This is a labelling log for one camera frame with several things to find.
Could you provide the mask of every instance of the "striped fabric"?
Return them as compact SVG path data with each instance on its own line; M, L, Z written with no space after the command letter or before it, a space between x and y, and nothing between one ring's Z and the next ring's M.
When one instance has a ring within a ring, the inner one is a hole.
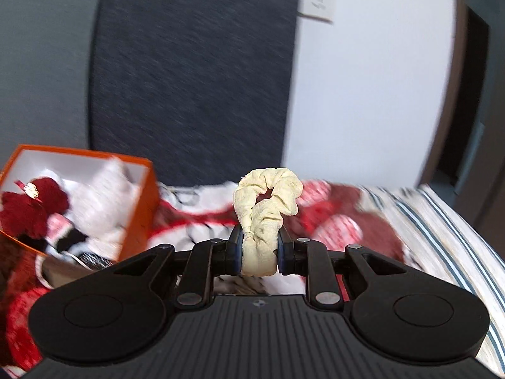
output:
M484 302L491 323L477 359L505 376L505 263L498 254L426 185L397 191L362 188L360 207L391 224L406 245L410 265Z

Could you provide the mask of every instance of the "scrunchie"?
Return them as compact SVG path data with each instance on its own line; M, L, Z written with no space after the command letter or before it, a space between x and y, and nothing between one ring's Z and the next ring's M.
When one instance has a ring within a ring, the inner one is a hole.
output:
M272 197L256 203L259 194L272 190ZM238 183L233 206L244 231L242 274L268 276L277 271L277 233L284 220L281 214L298 213L296 198L303 185L287 168L266 168L249 172Z

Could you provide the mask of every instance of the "gray wall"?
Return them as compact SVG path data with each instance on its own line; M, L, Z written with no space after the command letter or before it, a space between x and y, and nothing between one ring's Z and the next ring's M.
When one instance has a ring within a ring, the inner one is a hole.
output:
M88 147L98 0L0 0L0 167L19 143Z

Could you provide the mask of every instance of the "dark gray panel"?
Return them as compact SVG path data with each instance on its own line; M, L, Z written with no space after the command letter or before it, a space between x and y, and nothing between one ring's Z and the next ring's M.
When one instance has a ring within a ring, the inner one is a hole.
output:
M88 146L98 0L0 0L0 165L19 143Z
M278 167L298 0L102 0L92 147L170 185Z
M143 355L104 367L42 361L27 379L492 379L474 359L408 366L367 348L338 313L309 308L302 296L217 297L176 317Z

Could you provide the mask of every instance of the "red scrunchie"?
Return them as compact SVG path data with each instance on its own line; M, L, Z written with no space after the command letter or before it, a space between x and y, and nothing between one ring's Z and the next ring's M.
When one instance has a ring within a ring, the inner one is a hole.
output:
M44 238L49 215L63 214L69 207L67 194L52 178L38 178L31 183L39 191L39 201L26 193L4 192L2 195L0 223L11 237L26 234L32 239Z

